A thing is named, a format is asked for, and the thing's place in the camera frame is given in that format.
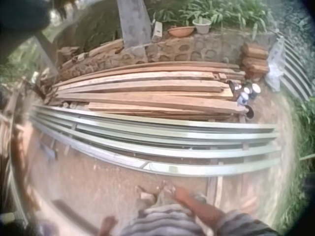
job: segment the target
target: white bag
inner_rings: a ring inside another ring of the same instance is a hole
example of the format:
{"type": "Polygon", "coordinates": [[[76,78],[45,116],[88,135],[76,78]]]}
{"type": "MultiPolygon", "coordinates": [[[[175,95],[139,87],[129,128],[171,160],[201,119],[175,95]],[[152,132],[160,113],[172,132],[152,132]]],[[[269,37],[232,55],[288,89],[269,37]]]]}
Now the white bag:
{"type": "Polygon", "coordinates": [[[280,91],[280,80],[284,74],[285,67],[285,47],[284,38],[281,36],[273,46],[267,59],[269,73],[265,76],[265,81],[273,92],[280,91]]]}

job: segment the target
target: lumber pile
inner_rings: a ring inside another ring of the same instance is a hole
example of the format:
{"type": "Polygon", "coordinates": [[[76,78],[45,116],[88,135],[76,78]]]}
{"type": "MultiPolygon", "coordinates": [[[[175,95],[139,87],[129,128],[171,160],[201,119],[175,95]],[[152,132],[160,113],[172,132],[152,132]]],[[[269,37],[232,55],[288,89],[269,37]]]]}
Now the lumber pile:
{"type": "Polygon", "coordinates": [[[246,72],[246,79],[259,81],[269,72],[268,50],[256,44],[245,43],[242,52],[242,69],[246,72]]]}
{"type": "Polygon", "coordinates": [[[62,58],[62,63],[70,60],[79,54],[79,47],[63,47],[57,51],[58,58],[62,58]]]}
{"type": "Polygon", "coordinates": [[[129,116],[227,120],[246,112],[225,83],[243,81],[245,73],[228,66],[170,61],[109,69],[53,85],[45,103],[129,116]]]}

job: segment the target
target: dirt ground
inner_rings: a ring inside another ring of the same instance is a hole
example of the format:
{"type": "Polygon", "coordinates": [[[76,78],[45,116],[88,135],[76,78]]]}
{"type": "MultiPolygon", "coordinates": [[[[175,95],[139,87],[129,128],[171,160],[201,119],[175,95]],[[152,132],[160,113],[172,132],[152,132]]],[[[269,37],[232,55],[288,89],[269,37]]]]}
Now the dirt ground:
{"type": "MultiPolygon", "coordinates": [[[[286,97],[272,93],[264,84],[261,87],[261,95],[251,101],[255,117],[250,122],[278,125],[279,137],[275,142],[282,147],[282,151],[272,155],[280,155],[281,164],[269,170],[223,177],[220,208],[224,211],[242,209],[247,204],[246,199],[255,198],[254,207],[248,211],[272,225],[292,170],[294,136],[291,107],[286,97]]],[[[154,192],[166,179],[192,192],[207,192],[207,178],[142,173],[94,159],[71,148],[64,156],[65,145],[59,142],[55,143],[58,159],[50,161],[36,145],[40,132],[33,129],[30,123],[26,124],[25,129],[24,147],[30,163],[30,181],[41,197],[47,202],[62,199],[98,228],[105,216],[115,215],[119,223],[114,235],[136,213],[136,185],[154,192]]],[[[50,137],[43,135],[41,140],[51,145],[50,137]]]]}

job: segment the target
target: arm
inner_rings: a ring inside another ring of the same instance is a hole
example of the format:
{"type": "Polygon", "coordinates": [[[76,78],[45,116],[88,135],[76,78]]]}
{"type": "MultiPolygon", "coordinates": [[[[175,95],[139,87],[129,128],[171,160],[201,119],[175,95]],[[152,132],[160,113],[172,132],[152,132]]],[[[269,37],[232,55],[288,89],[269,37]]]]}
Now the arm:
{"type": "Polygon", "coordinates": [[[189,208],[205,225],[212,229],[225,216],[225,213],[215,206],[203,204],[192,198],[189,192],[182,187],[176,187],[174,198],[189,208]]]}
{"type": "Polygon", "coordinates": [[[98,236],[110,236],[110,232],[115,227],[118,221],[114,216],[107,216],[103,219],[98,236]]]}
{"type": "Polygon", "coordinates": [[[240,213],[237,210],[225,214],[215,206],[203,204],[192,198],[189,192],[182,187],[176,187],[173,196],[175,200],[188,207],[198,216],[205,225],[215,230],[217,235],[279,235],[268,225],[251,217],[249,214],[240,213]]]}

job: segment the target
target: white pot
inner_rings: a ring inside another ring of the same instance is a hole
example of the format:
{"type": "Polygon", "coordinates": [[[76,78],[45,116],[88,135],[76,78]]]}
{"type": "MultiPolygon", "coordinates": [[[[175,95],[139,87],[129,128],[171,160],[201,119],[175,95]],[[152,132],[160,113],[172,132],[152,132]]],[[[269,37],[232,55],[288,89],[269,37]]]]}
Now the white pot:
{"type": "Polygon", "coordinates": [[[192,23],[195,25],[198,33],[205,34],[209,32],[211,21],[209,21],[208,19],[202,19],[202,24],[199,24],[198,19],[194,19],[192,23]]]}

